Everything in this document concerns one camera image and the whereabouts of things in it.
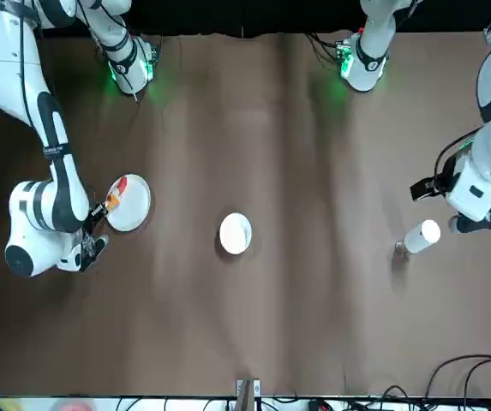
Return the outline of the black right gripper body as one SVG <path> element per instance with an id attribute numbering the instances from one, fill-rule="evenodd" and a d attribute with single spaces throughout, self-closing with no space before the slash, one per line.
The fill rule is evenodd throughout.
<path id="1" fill-rule="evenodd" d="M 109 236 L 107 234 L 100 235 L 99 237 L 93 237 L 86 231 L 83 232 L 81 239 L 81 265 L 80 272 L 86 271 L 92 264 L 94 264 L 102 252 L 109 243 Z"/>

